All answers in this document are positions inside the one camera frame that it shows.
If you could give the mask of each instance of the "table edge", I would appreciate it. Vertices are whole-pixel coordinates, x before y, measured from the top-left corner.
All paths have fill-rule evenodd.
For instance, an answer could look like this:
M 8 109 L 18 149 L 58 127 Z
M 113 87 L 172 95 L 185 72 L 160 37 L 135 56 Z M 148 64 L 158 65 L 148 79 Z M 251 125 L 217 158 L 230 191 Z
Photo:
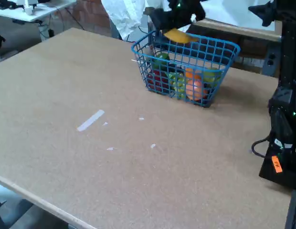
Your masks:
M 21 195 L 24 199 L 30 201 L 34 205 L 42 208 L 43 210 L 55 215 L 56 217 L 62 219 L 63 221 L 71 224 L 78 229 L 96 229 L 93 226 L 85 223 L 84 221 L 76 218 L 75 216 L 63 211 L 62 209 L 56 207 L 55 205 L 47 202 L 46 200 L 30 193 L 29 191 L 19 187 L 18 185 L 14 184 L 13 182 L 3 178 L 0 176 L 0 185 L 3 187 L 15 192 L 16 194 Z
M 210 29 L 216 29 L 216 30 L 221 30 L 221 31 L 226 31 L 226 32 L 232 32 L 244 36 L 251 36 L 251 37 L 256 37 L 264 40 L 269 40 L 273 42 L 280 42 L 281 41 L 281 35 L 276 34 L 276 31 L 274 33 L 268 33 L 260 30 L 254 30 L 254 29 L 249 29 L 245 27 L 238 27 L 234 25 L 229 25 L 226 23 L 222 23 L 219 21 L 211 21 L 204 19 L 202 21 L 197 21 L 194 23 L 196 26 L 202 26 L 205 28 L 210 28 Z

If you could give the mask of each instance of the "plastic fruit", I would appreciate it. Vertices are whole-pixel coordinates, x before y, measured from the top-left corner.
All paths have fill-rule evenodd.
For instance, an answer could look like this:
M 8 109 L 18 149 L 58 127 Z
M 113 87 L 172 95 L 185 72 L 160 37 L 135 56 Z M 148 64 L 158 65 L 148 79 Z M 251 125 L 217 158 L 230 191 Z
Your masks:
M 211 86 L 216 86 L 217 82 L 221 79 L 222 72 L 203 72 L 203 80 L 211 84 Z
M 168 77 L 164 72 L 161 72 L 161 76 L 157 70 L 154 70 L 153 73 L 148 73 L 147 86 L 157 92 L 169 93 Z
M 186 95 L 189 99 L 198 101 L 206 97 L 208 90 L 203 88 L 203 84 L 198 80 L 190 80 L 186 85 Z
M 177 43 L 189 43 L 189 42 L 196 42 L 198 38 L 189 36 L 188 34 L 177 30 L 176 28 L 168 31 L 164 34 L 169 40 L 177 42 Z
M 182 73 L 169 73 L 169 82 L 174 88 L 178 99 L 186 98 L 185 84 L 187 83 L 187 79 Z
M 159 53 L 156 57 L 170 61 L 169 54 L 165 52 Z M 161 68 L 161 70 L 167 71 L 167 62 L 162 60 L 152 59 L 152 68 L 157 70 Z
M 190 80 L 201 80 L 201 76 L 199 75 L 199 72 L 198 71 L 194 72 L 194 69 L 192 68 L 185 69 L 185 77 Z

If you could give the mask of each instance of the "white tape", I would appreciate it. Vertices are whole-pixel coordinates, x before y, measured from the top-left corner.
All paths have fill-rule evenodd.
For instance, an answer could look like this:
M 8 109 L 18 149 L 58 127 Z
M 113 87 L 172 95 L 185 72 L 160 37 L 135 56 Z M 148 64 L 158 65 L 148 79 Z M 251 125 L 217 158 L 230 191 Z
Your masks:
M 81 126 L 77 128 L 78 131 L 84 131 L 88 128 L 93 122 L 95 122 L 98 118 L 100 118 L 105 112 L 103 110 L 97 111 L 94 115 L 92 115 L 88 120 L 82 123 Z

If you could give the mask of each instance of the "brick wall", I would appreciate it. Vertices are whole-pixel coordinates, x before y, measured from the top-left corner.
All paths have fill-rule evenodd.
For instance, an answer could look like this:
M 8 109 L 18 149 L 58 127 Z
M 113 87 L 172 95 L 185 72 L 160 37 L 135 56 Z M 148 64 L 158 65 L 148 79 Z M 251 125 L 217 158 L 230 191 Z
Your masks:
M 97 33 L 108 33 L 110 35 L 110 19 L 106 13 L 101 0 L 78 0 L 78 3 L 69 8 L 72 15 L 80 22 L 85 30 Z M 62 10 L 64 21 L 73 22 L 71 16 Z

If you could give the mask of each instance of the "blue wire basket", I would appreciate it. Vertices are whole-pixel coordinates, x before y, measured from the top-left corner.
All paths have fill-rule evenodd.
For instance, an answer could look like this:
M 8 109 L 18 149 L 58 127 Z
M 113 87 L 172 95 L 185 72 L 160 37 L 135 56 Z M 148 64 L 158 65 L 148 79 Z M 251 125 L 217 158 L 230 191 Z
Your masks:
M 131 49 L 150 91 L 209 107 L 240 47 L 228 41 L 188 35 L 196 41 L 177 43 L 152 31 Z

